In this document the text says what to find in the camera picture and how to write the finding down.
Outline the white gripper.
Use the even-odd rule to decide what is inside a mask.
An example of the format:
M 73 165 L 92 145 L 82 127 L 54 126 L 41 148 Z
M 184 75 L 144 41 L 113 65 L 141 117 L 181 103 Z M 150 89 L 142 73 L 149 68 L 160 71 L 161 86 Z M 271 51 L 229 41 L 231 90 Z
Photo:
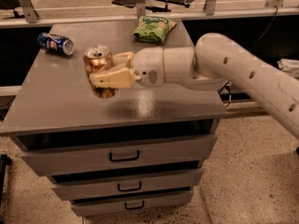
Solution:
M 131 51 L 114 54 L 112 59 L 115 67 L 91 73 L 89 80 L 96 88 L 105 89 L 126 89 L 136 82 L 144 87 L 163 86 L 163 51 L 162 48 L 146 48 L 136 54 Z

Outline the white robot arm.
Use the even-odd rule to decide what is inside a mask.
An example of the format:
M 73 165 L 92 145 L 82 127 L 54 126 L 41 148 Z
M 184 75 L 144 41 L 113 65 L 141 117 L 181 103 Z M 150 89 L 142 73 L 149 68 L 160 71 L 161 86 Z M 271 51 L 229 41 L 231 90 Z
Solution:
M 96 88 L 153 88 L 176 83 L 215 91 L 232 82 L 294 137 L 299 138 L 299 80 L 260 60 L 231 38 L 209 33 L 194 47 L 145 48 L 112 57 L 107 69 L 91 72 Z

